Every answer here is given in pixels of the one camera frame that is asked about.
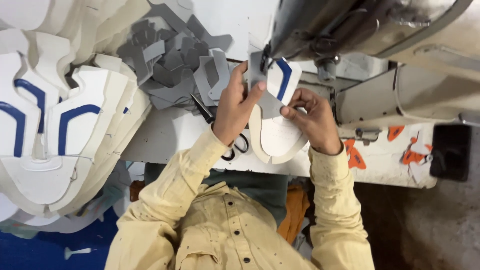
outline sleeve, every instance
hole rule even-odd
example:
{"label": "sleeve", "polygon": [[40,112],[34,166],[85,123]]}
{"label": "sleeve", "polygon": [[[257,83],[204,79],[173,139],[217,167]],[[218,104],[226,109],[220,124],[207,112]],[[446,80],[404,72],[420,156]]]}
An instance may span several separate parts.
{"label": "sleeve", "polygon": [[158,179],[140,192],[139,200],[117,221],[119,231],[110,245],[105,269],[167,269],[174,256],[176,223],[227,150],[208,128],[192,148],[176,153]]}
{"label": "sleeve", "polygon": [[316,217],[316,225],[310,228],[312,263],[320,269],[373,270],[345,148],[336,156],[310,148],[309,158]]}

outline scissors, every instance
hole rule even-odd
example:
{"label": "scissors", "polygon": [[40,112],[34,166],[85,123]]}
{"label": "scissors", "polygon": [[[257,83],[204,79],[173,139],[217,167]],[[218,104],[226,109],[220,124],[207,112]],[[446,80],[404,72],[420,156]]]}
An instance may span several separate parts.
{"label": "scissors", "polygon": [[[205,118],[205,121],[207,122],[207,124],[211,124],[212,122],[215,121],[215,117],[212,115],[212,113],[205,107],[204,103],[201,102],[195,95],[193,95],[192,93],[190,93],[190,96],[192,96],[192,99],[193,101],[195,102],[195,105],[197,106],[198,110],[200,111],[200,113],[202,114],[202,116]],[[247,140],[247,137],[245,137],[245,135],[243,135],[242,133],[240,133],[240,137],[243,139],[243,141],[245,141],[245,149],[241,149],[237,143],[233,143],[233,146],[242,154],[245,154],[247,151],[248,151],[248,148],[249,148],[249,144],[248,144],[248,140]],[[230,149],[230,156],[228,157],[225,157],[225,156],[222,156],[222,159],[225,160],[225,161],[231,161],[235,158],[235,152],[233,151],[233,149]]]}

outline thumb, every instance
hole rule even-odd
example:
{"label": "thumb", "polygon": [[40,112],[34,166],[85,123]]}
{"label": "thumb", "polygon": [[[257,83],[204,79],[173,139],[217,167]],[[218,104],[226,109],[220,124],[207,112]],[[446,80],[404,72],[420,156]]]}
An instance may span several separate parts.
{"label": "thumb", "polygon": [[299,128],[303,128],[307,124],[307,115],[294,108],[283,106],[280,109],[280,114],[288,120],[294,122]]}
{"label": "thumb", "polygon": [[255,84],[254,87],[248,92],[248,96],[243,102],[245,106],[249,109],[253,109],[253,106],[258,102],[258,100],[262,97],[267,88],[267,83],[265,81],[261,81]]}

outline hand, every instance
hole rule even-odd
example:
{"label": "hand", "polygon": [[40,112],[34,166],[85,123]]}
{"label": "hand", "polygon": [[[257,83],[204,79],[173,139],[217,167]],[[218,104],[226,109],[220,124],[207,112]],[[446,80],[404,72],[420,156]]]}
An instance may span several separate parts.
{"label": "hand", "polygon": [[[298,107],[305,108],[307,114],[295,109]],[[342,151],[342,143],[328,100],[306,88],[298,88],[288,107],[282,107],[280,113],[307,135],[315,151],[326,155],[337,155]]]}
{"label": "hand", "polygon": [[240,135],[248,123],[253,106],[262,97],[266,82],[259,82],[246,94],[242,83],[242,74],[247,71],[247,62],[236,66],[230,75],[227,88],[222,91],[213,134],[225,145],[229,146]]}

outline fingernail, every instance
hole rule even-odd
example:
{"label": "fingernail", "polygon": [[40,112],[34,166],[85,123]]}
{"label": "fingernail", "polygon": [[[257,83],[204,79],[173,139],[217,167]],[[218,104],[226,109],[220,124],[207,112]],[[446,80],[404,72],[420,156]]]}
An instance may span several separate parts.
{"label": "fingernail", "polygon": [[283,106],[283,107],[280,109],[280,114],[283,115],[283,116],[288,115],[288,107],[287,107],[287,106]]}
{"label": "fingernail", "polygon": [[264,91],[267,88],[267,83],[264,82],[264,81],[259,82],[258,83],[258,88],[260,88],[260,90]]}

